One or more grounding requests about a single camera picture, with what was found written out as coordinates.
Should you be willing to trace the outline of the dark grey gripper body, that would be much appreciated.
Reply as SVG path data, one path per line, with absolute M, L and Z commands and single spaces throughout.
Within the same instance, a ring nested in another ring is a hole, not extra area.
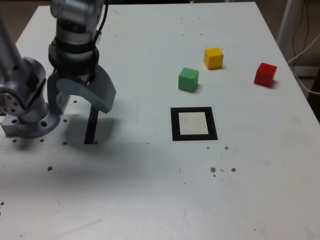
M 84 64 L 53 64 L 52 84 L 55 85 L 60 79 L 68 79 L 77 83 L 87 84 L 92 82 L 95 68 Z

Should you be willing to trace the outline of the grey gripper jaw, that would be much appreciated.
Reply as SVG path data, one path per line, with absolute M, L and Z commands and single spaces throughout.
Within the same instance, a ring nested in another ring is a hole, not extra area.
M 56 83 L 60 78 L 56 70 L 49 76 L 47 80 L 47 99 L 49 108 L 53 110 L 54 113 L 62 116 L 71 96 L 58 90 Z
M 59 92 L 80 96 L 103 113 L 111 111 L 117 92 L 110 76 L 100 65 L 93 71 L 93 81 L 67 76 L 57 80 L 55 85 Z

